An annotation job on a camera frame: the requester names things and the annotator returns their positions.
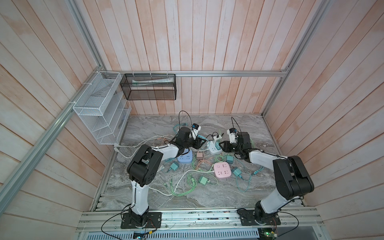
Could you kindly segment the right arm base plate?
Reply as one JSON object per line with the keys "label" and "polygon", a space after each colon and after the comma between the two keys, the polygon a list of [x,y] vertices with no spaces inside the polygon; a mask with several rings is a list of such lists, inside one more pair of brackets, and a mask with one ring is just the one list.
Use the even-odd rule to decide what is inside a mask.
{"label": "right arm base plate", "polygon": [[262,210],[237,209],[242,226],[264,226],[281,225],[280,217],[277,214],[265,214]]}

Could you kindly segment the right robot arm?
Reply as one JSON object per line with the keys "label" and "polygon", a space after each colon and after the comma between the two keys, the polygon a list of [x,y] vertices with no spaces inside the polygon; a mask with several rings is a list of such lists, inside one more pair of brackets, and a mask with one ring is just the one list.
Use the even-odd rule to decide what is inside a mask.
{"label": "right robot arm", "polygon": [[311,193],[315,185],[300,157],[280,156],[252,147],[250,135],[235,128],[227,130],[228,141],[219,143],[226,153],[234,153],[241,160],[270,169],[275,174],[276,188],[255,205],[255,221],[263,225],[289,202]]}

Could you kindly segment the teal plug from blue strip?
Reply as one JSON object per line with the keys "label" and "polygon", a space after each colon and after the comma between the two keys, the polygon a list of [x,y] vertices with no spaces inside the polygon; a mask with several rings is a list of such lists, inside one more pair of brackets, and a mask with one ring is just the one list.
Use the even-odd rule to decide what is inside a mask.
{"label": "teal plug from blue strip", "polygon": [[173,162],[173,163],[170,165],[170,168],[167,170],[167,172],[169,172],[170,170],[172,170],[172,171],[176,171],[178,168],[179,168],[179,163]]}

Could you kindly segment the green charger plug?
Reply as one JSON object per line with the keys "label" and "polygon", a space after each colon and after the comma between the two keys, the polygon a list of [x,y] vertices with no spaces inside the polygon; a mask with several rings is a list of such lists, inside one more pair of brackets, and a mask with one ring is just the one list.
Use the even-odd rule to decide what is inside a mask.
{"label": "green charger plug", "polygon": [[204,176],[200,176],[200,178],[199,178],[199,183],[201,184],[201,185],[206,185],[206,184],[208,184],[210,182],[210,180],[208,179],[208,178],[206,178],[206,177],[204,177]]}

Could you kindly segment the blue power strip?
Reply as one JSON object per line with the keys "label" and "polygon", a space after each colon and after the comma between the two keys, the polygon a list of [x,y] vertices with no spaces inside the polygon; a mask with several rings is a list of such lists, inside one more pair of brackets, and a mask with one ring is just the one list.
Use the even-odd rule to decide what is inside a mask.
{"label": "blue power strip", "polygon": [[191,164],[193,161],[193,152],[190,149],[185,149],[185,151],[177,157],[177,160],[180,164]]}

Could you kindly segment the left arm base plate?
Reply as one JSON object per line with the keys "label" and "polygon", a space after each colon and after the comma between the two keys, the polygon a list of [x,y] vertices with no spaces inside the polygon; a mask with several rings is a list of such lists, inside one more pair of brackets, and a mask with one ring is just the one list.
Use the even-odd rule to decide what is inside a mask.
{"label": "left arm base plate", "polygon": [[139,228],[155,228],[161,227],[161,212],[145,212],[143,215],[137,215],[134,212],[123,214],[121,229],[139,229]]}

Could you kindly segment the teal charger plug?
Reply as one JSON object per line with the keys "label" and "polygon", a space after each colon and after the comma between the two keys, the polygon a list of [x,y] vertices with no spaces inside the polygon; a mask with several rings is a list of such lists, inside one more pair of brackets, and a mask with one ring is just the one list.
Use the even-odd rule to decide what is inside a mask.
{"label": "teal charger plug", "polygon": [[230,165],[233,164],[234,163],[234,157],[230,156],[230,155],[226,156],[226,162]]}
{"label": "teal charger plug", "polygon": [[232,170],[232,173],[237,177],[237,178],[240,178],[242,179],[242,171],[239,169],[239,168],[234,168]]}

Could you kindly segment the pink power strip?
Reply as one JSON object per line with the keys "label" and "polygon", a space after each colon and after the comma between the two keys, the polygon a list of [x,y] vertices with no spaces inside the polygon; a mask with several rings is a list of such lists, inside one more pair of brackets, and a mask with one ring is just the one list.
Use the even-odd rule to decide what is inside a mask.
{"label": "pink power strip", "polygon": [[230,165],[227,162],[217,162],[214,164],[214,174],[218,179],[226,179],[232,175]]}

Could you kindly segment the white power strip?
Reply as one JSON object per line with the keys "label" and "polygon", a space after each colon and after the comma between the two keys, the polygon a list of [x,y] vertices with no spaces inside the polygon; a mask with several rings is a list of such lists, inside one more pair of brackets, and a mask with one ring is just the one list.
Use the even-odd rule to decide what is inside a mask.
{"label": "white power strip", "polygon": [[209,150],[211,155],[219,155],[219,154],[222,153],[223,150],[218,151],[215,148],[215,143],[216,142],[220,143],[221,139],[222,139],[222,136],[221,135],[217,135],[217,136],[213,136],[213,140],[212,141],[208,141],[208,150]]}

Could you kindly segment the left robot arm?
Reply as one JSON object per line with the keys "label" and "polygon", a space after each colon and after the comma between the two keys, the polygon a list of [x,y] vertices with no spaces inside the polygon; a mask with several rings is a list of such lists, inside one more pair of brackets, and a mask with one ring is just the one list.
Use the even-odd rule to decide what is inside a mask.
{"label": "left robot arm", "polygon": [[149,184],[154,180],[163,160],[177,158],[191,148],[198,150],[207,141],[199,136],[201,126],[181,127],[174,138],[165,146],[158,148],[143,144],[131,160],[127,172],[133,187],[133,202],[130,214],[144,217],[148,214]]}

